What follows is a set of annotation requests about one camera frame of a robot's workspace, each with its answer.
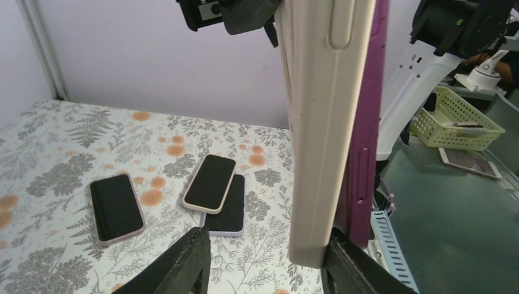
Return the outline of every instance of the gray table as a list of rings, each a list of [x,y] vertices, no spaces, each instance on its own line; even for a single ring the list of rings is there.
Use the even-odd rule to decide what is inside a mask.
[[[510,191],[444,165],[436,148],[397,148],[384,171],[397,207],[391,223],[420,292],[519,293],[519,202]]]

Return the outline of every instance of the yellow plastic basket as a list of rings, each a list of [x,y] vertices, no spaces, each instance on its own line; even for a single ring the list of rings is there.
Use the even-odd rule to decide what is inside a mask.
[[[504,129],[446,87],[436,87],[436,111],[421,108],[411,130],[429,147],[485,150]],[[477,122],[483,128],[453,127],[448,123]]]

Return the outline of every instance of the phone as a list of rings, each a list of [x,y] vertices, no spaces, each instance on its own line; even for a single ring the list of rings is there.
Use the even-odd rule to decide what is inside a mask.
[[[129,175],[100,179],[89,187],[100,244],[110,245],[144,231],[146,224]]]
[[[242,175],[234,175],[222,211],[204,213],[200,227],[207,227],[210,236],[240,237],[244,234],[245,178]]]
[[[467,150],[438,148],[444,164],[468,170],[493,179],[503,177],[493,162],[486,160],[483,155]]]
[[[184,206],[203,213],[220,213],[235,169],[236,161],[232,159],[206,155],[184,194]]]

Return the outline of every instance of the flower pattern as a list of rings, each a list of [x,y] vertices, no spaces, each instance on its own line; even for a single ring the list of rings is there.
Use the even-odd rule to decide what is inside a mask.
[[[48,100],[0,137],[0,293],[117,290],[199,225],[178,200],[206,154],[236,160],[247,183],[244,236],[211,237],[209,293],[322,293],[319,270],[287,257],[287,130]],[[120,173],[146,229],[100,247],[88,184]]]

